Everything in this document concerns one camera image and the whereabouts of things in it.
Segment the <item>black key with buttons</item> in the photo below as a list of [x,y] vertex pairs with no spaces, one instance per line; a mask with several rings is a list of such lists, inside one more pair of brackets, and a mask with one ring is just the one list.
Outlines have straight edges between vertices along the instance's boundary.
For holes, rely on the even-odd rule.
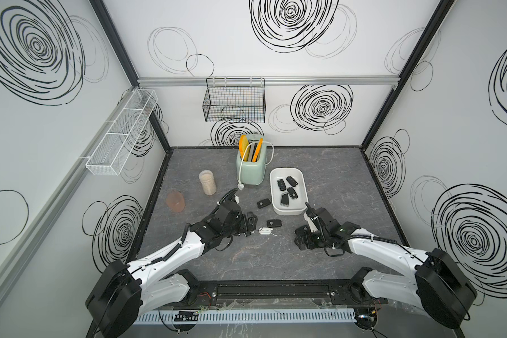
[[292,176],[287,176],[286,180],[292,187],[296,187],[298,185],[298,182]]

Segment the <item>black silver key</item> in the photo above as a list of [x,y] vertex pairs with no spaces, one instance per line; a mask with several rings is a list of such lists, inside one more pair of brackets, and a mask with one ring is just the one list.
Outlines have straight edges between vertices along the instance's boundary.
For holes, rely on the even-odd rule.
[[289,205],[289,202],[290,202],[290,197],[289,197],[289,194],[287,193],[284,193],[282,196],[281,196],[281,199],[280,199],[280,203],[282,206],[288,206]]

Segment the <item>black VW key bottom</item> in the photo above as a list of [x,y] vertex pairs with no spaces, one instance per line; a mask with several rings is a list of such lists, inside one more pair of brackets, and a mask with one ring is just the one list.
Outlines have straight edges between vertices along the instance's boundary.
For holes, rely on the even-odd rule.
[[297,194],[296,190],[294,189],[294,187],[288,187],[287,188],[287,193],[289,194],[289,196],[290,196],[291,199],[297,199],[298,198],[298,194]]

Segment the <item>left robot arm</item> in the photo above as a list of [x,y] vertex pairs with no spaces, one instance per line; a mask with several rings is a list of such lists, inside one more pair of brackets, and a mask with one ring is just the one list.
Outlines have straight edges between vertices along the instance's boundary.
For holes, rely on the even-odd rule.
[[85,302],[92,317],[87,336],[119,337],[139,315],[190,296],[199,281],[183,265],[224,239],[249,236],[256,229],[257,218],[242,212],[238,191],[228,191],[207,217],[187,224],[181,237],[164,248],[127,263],[110,263]]

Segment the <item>white storage box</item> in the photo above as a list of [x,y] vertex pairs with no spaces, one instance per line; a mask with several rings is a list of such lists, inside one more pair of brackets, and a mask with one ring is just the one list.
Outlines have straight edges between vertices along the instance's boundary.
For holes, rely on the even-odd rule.
[[301,215],[306,210],[308,194],[303,173],[297,168],[275,168],[270,172],[273,210],[277,215]]

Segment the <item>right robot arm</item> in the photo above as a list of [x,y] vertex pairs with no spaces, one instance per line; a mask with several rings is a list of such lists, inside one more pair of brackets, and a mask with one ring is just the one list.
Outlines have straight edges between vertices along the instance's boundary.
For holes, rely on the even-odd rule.
[[325,208],[307,204],[306,225],[295,231],[300,250],[322,249],[329,257],[364,256],[386,266],[394,274],[364,268],[353,277],[352,287],[378,299],[412,305],[449,329],[470,320],[477,290],[448,253],[426,252],[396,240],[374,235],[351,222],[339,223]]

